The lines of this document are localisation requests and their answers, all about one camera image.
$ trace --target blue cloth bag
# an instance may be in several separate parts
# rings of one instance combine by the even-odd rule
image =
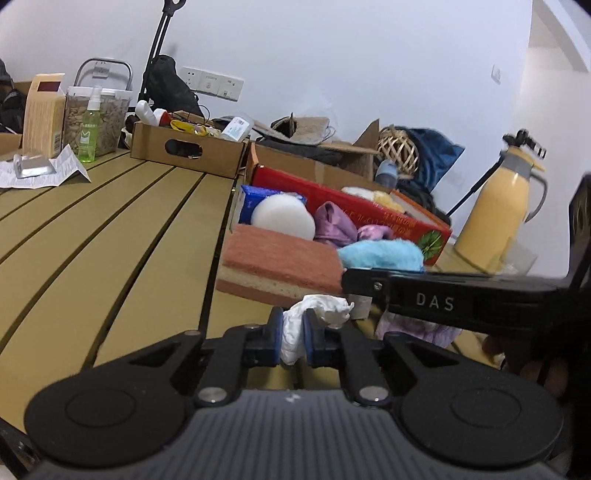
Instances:
[[[462,155],[464,147],[452,143],[443,134],[429,128],[396,128],[404,130],[418,149],[418,171],[411,184],[432,191]]]

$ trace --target blue package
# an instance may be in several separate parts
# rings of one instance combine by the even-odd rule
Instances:
[[[271,195],[276,195],[278,193],[286,192],[282,192],[280,190],[264,189],[262,187],[253,187],[251,185],[241,185],[240,193],[238,196],[238,202],[236,204],[236,211],[240,212],[238,223],[245,223],[247,225],[250,225],[252,212],[254,211],[256,206],[267,197],[270,197]],[[296,197],[304,205],[306,204],[306,198],[304,198],[299,193],[287,193]]]

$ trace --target orange sponge pad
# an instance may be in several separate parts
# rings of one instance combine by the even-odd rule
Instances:
[[[342,295],[343,267],[328,245],[237,225],[224,244],[216,288],[290,307],[304,295]]]

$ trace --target purple cloth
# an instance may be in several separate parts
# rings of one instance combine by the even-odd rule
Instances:
[[[363,225],[357,232],[357,240],[394,240],[394,232],[385,225]]]
[[[392,312],[384,312],[376,328],[375,336],[380,340],[388,332],[402,332],[426,342],[445,348],[462,332],[461,328],[439,325]]]
[[[316,235],[314,241],[334,248],[345,247],[357,241],[357,229],[349,216],[332,202],[318,207],[314,214]]]

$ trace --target thermos handle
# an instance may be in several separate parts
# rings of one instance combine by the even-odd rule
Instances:
[[[544,204],[544,202],[546,201],[546,195],[548,195],[548,182],[546,181],[546,179],[540,175],[538,175],[536,172],[532,172],[531,173],[531,177],[533,179],[536,179],[537,181],[539,181],[543,186],[544,186],[544,193],[542,193],[542,199],[540,200],[540,203],[538,204],[538,206],[535,208],[535,210],[533,212],[531,212],[526,218],[525,218],[525,223],[529,222],[533,217],[535,217],[538,212],[540,211],[540,209],[542,208],[542,205]]]

